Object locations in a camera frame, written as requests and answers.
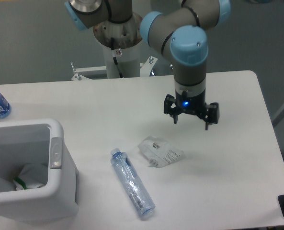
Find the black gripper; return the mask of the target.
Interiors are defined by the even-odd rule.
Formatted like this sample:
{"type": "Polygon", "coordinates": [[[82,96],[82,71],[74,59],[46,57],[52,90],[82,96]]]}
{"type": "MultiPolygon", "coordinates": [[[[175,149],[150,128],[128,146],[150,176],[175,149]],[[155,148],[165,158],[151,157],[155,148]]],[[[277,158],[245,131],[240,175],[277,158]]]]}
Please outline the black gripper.
{"type": "Polygon", "coordinates": [[[174,124],[178,122],[178,115],[185,113],[197,115],[205,122],[205,130],[219,121],[219,103],[205,103],[205,90],[197,96],[183,98],[176,92],[176,98],[167,94],[164,100],[163,112],[173,118],[174,124]]]}

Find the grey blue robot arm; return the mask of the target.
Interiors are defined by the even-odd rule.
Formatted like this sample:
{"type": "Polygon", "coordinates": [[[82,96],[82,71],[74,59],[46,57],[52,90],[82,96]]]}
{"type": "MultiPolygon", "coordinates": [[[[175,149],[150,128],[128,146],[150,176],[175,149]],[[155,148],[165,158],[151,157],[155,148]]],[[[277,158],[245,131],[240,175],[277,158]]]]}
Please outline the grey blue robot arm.
{"type": "Polygon", "coordinates": [[[167,15],[133,12],[130,0],[68,0],[65,7],[79,30],[93,29],[104,51],[109,78],[139,76],[141,42],[172,64],[175,95],[167,95],[164,113],[177,122],[180,114],[219,121],[218,103],[205,102],[208,41],[206,30],[225,22],[231,12],[228,0],[184,0],[167,15]]]}

